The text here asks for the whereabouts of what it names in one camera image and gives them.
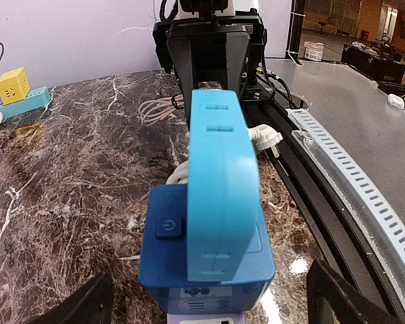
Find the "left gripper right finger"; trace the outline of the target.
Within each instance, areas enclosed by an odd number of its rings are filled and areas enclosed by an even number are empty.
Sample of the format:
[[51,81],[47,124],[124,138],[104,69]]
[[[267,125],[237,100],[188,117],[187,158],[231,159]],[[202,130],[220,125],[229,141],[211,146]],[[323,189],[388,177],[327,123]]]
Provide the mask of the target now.
[[405,323],[404,305],[376,258],[341,267],[313,261],[306,296],[309,323]]

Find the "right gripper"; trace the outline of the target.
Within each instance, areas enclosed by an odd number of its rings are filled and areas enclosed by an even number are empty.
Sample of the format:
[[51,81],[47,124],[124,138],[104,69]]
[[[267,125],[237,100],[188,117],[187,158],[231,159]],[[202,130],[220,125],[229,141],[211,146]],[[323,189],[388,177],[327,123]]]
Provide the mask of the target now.
[[158,22],[153,30],[159,63],[178,79],[186,111],[201,82],[217,82],[237,95],[255,83],[266,34],[257,13]]

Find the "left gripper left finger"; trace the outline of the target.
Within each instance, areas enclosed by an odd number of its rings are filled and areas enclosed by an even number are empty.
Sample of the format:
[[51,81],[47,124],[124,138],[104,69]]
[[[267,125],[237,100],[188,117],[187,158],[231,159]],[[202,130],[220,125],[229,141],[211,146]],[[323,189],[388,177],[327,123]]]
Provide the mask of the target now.
[[104,271],[88,280],[61,304],[30,323],[110,323],[113,301],[113,279],[109,271]]

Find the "purple power strip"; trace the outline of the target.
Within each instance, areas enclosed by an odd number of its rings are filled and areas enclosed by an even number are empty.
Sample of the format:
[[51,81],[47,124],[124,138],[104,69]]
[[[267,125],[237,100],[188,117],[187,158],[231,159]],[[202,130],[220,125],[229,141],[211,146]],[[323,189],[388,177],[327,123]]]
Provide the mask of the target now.
[[244,313],[212,315],[167,314],[167,324],[246,324]]

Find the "dark blue cube socket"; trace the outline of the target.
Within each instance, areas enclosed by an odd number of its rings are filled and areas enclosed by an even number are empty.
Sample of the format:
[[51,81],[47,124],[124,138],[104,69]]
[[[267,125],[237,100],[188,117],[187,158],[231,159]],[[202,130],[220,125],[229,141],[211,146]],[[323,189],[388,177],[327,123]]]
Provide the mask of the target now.
[[265,217],[259,214],[246,250],[215,250],[217,223],[187,230],[185,184],[158,185],[150,193],[139,280],[169,315],[241,313],[255,307],[275,276]]

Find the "blue adapter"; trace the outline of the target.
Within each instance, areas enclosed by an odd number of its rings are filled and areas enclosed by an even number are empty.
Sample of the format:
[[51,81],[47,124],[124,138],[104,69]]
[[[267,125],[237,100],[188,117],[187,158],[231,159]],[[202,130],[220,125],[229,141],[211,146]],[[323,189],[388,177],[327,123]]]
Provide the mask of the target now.
[[259,169],[238,96],[193,90],[188,159],[187,230],[217,223],[215,250],[246,250],[260,210]]

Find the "teal power strip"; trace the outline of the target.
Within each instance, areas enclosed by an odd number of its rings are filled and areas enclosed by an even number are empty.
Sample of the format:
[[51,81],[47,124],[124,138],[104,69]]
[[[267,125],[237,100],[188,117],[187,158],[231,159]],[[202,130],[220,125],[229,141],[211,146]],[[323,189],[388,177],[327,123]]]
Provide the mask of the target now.
[[31,90],[22,101],[8,105],[0,105],[0,112],[3,115],[3,119],[9,119],[35,109],[47,107],[50,100],[51,95],[49,89],[44,86]]

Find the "yellow cube socket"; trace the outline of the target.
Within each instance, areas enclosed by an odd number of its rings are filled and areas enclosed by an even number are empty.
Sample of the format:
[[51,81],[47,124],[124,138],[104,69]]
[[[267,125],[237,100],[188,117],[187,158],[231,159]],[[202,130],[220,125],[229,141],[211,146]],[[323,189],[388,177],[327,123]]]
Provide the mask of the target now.
[[0,77],[0,98],[3,105],[24,100],[30,92],[30,83],[24,67],[5,72]]

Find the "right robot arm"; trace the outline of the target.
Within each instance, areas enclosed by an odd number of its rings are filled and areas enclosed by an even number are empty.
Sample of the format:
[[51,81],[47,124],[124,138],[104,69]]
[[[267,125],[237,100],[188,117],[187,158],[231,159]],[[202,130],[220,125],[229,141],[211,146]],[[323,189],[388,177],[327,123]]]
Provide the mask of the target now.
[[192,91],[201,82],[218,82],[239,95],[257,82],[267,31],[256,8],[237,11],[233,1],[176,1],[174,10],[187,18],[165,16],[153,30],[156,54],[166,73],[174,73],[191,114]]

